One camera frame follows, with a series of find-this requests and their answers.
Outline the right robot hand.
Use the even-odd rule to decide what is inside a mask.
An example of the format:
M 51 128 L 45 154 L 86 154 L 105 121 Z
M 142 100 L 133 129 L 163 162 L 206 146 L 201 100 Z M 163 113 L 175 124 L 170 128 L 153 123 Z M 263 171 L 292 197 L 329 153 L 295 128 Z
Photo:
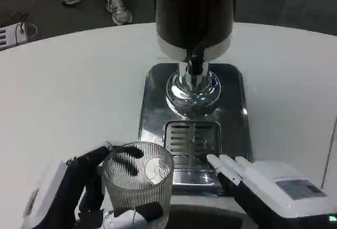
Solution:
M 336 203 L 293 166 L 226 154 L 205 159 L 258 228 L 336 228 Z

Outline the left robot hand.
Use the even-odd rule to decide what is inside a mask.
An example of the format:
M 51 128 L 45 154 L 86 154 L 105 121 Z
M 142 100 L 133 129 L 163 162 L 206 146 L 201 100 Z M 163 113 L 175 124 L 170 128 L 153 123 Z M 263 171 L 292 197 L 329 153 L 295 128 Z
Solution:
M 22 228 L 146 228 L 164 216 L 158 202 L 135 208 L 101 209 L 103 183 L 98 166 L 109 154 L 140 159 L 144 153 L 134 145 L 110 142 L 79 157 L 50 168 L 31 194 L 23 214 Z

